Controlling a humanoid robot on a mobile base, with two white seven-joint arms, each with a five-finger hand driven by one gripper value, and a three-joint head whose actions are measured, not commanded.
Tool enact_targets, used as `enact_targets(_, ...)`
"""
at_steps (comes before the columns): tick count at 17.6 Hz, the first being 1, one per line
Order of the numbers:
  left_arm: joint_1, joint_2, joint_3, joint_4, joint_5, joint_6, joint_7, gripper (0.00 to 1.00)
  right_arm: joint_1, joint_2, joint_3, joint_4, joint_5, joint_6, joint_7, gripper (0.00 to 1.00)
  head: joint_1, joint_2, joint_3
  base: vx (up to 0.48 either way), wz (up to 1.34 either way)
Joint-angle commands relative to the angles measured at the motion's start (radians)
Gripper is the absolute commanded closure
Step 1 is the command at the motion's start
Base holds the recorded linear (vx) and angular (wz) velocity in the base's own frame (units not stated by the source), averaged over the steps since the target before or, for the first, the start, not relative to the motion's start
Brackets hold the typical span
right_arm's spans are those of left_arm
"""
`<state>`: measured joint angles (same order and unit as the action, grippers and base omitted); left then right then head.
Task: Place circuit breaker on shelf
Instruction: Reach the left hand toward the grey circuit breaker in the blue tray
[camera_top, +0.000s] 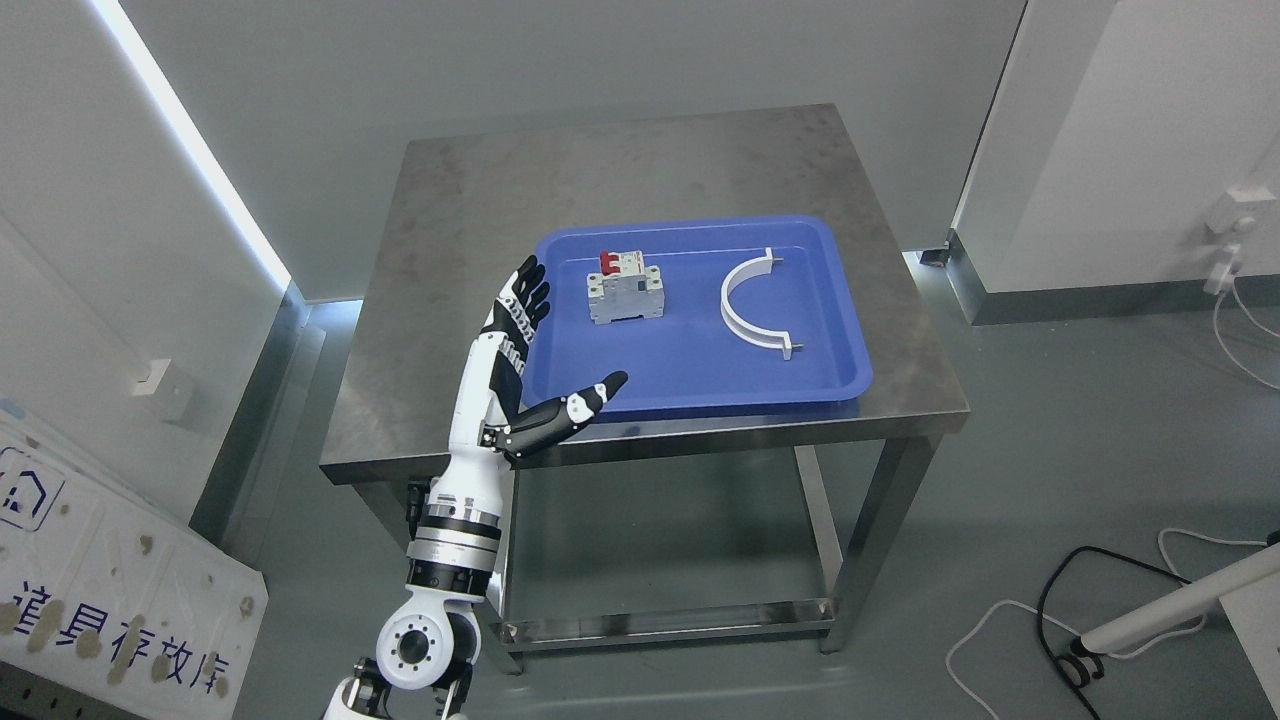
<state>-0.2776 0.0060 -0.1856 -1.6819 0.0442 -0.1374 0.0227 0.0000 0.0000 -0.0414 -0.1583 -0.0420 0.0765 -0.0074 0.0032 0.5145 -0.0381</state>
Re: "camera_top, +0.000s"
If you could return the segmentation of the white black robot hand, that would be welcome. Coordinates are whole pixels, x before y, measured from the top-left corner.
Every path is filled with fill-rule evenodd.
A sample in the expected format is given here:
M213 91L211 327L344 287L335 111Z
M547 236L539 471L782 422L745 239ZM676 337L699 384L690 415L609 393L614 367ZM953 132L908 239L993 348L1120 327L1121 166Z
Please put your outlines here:
M547 269L527 256L499 288L468 348L448 437L449 464L516 462L593 424L628 382L599 382L525 407L524 373L540 324L550 313Z

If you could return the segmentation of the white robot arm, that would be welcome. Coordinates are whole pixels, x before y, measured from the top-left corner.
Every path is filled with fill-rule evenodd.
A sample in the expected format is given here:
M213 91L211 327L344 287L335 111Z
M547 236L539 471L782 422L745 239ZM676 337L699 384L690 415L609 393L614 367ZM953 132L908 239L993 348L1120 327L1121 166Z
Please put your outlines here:
M500 543L500 475L492 451L454 452L434 486L410 488L410 597L383 624L372 656L334 689L325 719L388 719L390 692L431 691L440 719L462 719L483 646L485 601Z

